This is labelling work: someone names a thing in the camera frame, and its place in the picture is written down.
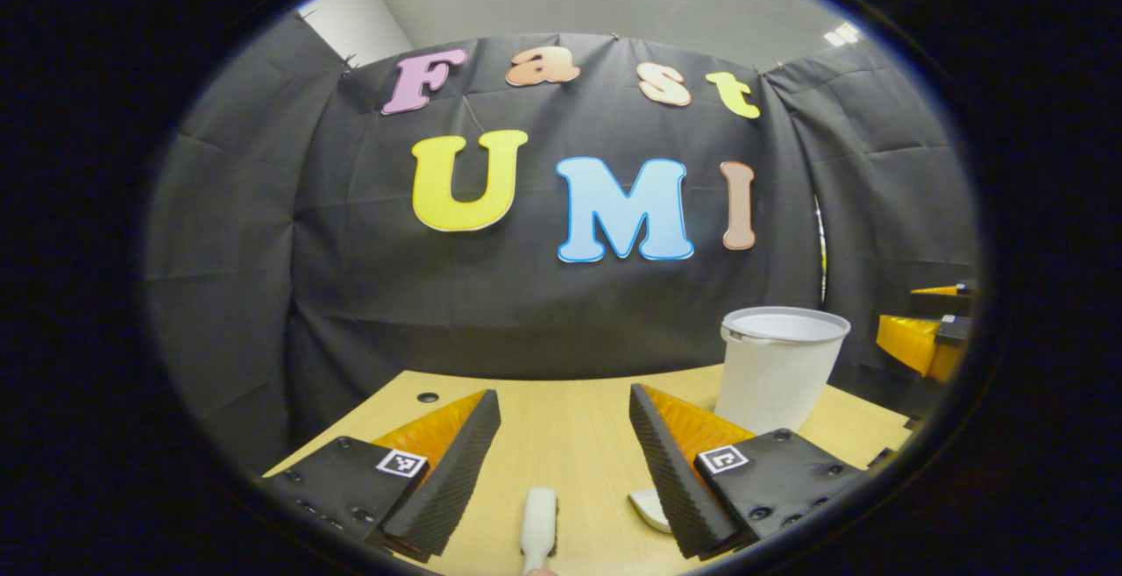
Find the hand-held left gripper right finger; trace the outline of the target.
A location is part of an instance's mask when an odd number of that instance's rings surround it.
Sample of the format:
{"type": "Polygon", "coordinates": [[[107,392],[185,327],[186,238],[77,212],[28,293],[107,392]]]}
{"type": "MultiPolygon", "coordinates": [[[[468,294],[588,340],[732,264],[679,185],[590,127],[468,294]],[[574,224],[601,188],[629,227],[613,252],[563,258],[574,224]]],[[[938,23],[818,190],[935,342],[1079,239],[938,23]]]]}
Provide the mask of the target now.
{"type": "Polygon", "coordinates": [[[686,558],[756,545],[864,481],[792,430],[753,435],[646,384],[629,386],[628,415],[686,558]]]}

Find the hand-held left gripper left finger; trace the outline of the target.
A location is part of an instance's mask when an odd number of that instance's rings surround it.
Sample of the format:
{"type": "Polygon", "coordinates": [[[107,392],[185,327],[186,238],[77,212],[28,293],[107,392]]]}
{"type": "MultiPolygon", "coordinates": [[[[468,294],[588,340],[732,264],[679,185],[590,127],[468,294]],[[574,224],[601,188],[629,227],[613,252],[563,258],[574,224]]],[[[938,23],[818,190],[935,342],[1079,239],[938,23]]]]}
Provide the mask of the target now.
{"type": "Polygon", "coordinates": [[[481,388],[374,440],[334,437],[263,488],[333,534],[426,563],[465,516],[500,426],[497,392],[481,388]]]}

